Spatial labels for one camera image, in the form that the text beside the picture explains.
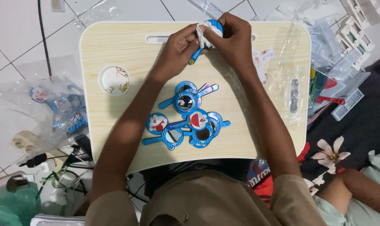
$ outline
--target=brown shirt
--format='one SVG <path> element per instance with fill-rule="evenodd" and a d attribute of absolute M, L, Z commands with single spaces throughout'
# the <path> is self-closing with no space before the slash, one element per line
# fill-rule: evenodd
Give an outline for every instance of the brown shirt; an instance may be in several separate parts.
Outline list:
<path fill-rule="evenodd" d="M 273 183 L 271 209 L 241 182 L 213 170 L 178 175 L 154 193 L 141 214 L 140 225 L 167 214 L 184 226 L 326 225 L 307 184 L 296 175 Z M 86 226 L 136 226 L 134 207 L 123 191 L 107 193 L 87 211 Z"/>

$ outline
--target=hand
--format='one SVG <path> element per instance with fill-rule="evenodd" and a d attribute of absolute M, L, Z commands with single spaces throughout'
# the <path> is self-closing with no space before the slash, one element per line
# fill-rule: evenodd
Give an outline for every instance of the hand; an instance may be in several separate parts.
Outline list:
<path fill-rule="evenodd" d="M 222 24 L 223 37 L 219 37 L 206 26 L 200 26 L 204 37 L 221 52 L 235 72 L 244 68 L 253 68 L 251 25 L 230 13 L 223 13 L 218 22 Z"/>
<path fill-rule="evenodd" d="M 196 35 L 196 25 L 190 24 L 169 36 L 150 76 L 167 82 L 184 70 L 191 56 L 200 46 Z"/>

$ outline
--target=shirt sleeve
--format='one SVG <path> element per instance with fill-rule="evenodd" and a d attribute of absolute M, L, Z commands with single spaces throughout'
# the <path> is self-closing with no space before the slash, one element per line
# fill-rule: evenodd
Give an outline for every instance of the shirt sleeve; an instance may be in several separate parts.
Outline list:
<path fill-rule="evenodd" d="M 307 184 L 297 175 L 275 179 L 270 208 L 282 225 L 326 226 Z"/>
<path fill-rule="evenodd" d="M 134 206 L 124 191 L 97 198 L 88 208 L 85 226 L 138 226 Z"/>

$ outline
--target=red cloth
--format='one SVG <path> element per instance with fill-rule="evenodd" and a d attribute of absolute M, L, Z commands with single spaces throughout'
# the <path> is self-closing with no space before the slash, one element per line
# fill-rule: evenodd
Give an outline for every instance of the red cloth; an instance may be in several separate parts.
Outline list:
<path fill-rule="evenodd" d="M 304 161 L 304 156 L 307 154 L 310 149 L 310 144 L 306 142 L 304 145 L 303 151 L 297 157 L 299 163 Z M 272 176 L 269 175 L 262 182 L 260 182 L 257 187 L 254 188 L 254 192 L 265 202 L 265 204 L 269 207 L 269 202 L 271 200 L 271 195 L 273 192 L 273 180 Z"/>

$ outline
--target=wooden lap desk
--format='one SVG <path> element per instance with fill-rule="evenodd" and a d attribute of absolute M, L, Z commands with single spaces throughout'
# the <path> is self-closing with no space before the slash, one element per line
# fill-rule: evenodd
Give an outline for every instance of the wooden lap desk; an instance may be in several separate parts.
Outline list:
<path fill-rule="evenodd" d="M 147 44 L 145 36 L 153 33 L 172 34 L 188 24 L 190 23 L 102 22 L 93 24 L 82 34 L 80 41 L 82 74 L 85 81 L 87 113 L 95 162 L 109 132 L 137 94 L 162 49 L 161 44 Z M 276 59 L 271 59 L 269 63 L 264 64 L 264 71 L 268 75 L 267 84 L 264 87 L 288 127 L 296 152 L 299 154 L 306 140 L 310 37 L 298 24 L 287 22 L 250 22 L 250 24 L 252 34 L 256 37 L 256 40 L 252 42 L 253 49 L 263 51 L 272 47 L 276 54 Z M 287 42 L 287 51 L 281 54 L 284 43 L 289 38 L 290 28 L 297 33 L 296 38 L 292 36 L 291 43 L 297 48 L 289 51 L 292 46 Z M 245 104 L 247 101 L 242 93 L 243 90 L 238 80 L 233 79 L 235 76 L 221 56 L 216 51 L 212 52 L 200 56 L 194 65 L 187 66 L 180 75 L 169 80 L 158 95 L 151 113 L 162 113 L 167 116 L 169 122 L 182 121 L 181 115 L 174 110 L 172 105 L 160 110 L 158 104 L 173 97 L 174 88 L 181 81 L 191 81 L 198 88 L 208 82 L 218 84 L 219 90 L 203 96 L 200 108 L 206 112 L 218 112 L 224 121 L 231 122 L 231 126 L 222 128 L 219 135 L 205 148 L 191 146 L 188 137 L 184 137 L 182 144 L 173 151 L 168 150 L 163 142 L 146 146 L 140 144 L 128 173 L 197 159 L 263 158 L 257 142 L 253 141 L 253 135 L 250 133 L 252 123 L 246 120 L 249 118 L 249 111 Z M 288 73 L 279 75 L 276 73 L 277 59 L 280 59 L 281 67 L 286 70 L 289 68 Z M 109 96 L 98 85 L 98 74 L 107 65 L 120 65 L 130 75 L 130 88 L 124 95 Z M 289 88 L 277 82 L 278 79 L 288 81 L 293 78 L 298 78 L 299 81 L 297 116 L 290 115 L 288 109 L 284 107 L 289 102 L 289 97 L 286 95 Z M 156 135 L 144 128 L 142 138 L 148 137 L 156 137 Z"/>

